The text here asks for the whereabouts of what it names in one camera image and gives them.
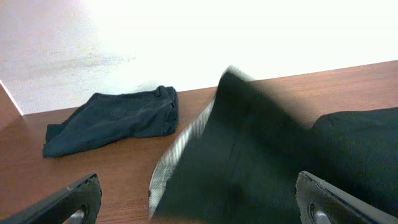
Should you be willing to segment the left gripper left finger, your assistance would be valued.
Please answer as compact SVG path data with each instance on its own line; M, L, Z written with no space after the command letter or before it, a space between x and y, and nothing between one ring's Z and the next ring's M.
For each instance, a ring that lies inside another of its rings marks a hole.
M88 174L47 198L1 220L7 223L95 223L101 208L98 176Z

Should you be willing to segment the black shorts with white stripe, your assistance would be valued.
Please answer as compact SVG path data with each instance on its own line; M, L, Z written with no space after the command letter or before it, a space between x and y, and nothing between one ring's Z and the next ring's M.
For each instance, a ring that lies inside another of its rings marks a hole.
M229 69L201 124L199 136L185 138L152 218L299 223L301 171L397 215L396 108L325 114L306 128Z

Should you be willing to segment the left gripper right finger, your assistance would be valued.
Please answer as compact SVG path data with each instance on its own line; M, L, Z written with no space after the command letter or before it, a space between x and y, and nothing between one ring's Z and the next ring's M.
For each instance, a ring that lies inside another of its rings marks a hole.
M302 223L397 224L396 217L307 171L298 174L296 201Z

